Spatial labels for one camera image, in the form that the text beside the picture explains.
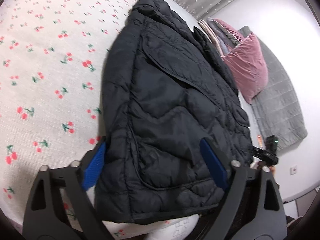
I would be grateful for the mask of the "person right hand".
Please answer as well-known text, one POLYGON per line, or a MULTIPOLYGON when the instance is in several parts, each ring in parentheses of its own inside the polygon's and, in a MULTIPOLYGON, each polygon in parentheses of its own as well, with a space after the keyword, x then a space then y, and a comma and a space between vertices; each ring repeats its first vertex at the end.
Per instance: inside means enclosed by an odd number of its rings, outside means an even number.
POLYGON ((268 168, 273 176, 275 176, 276 174, 276 168, 274 166, 268 166, 267 163, 265 163, 264 161, 253 162, 251 163, 250 168, 255 170, 260 170, 260 169, 265 170, 266 168, 268 168))

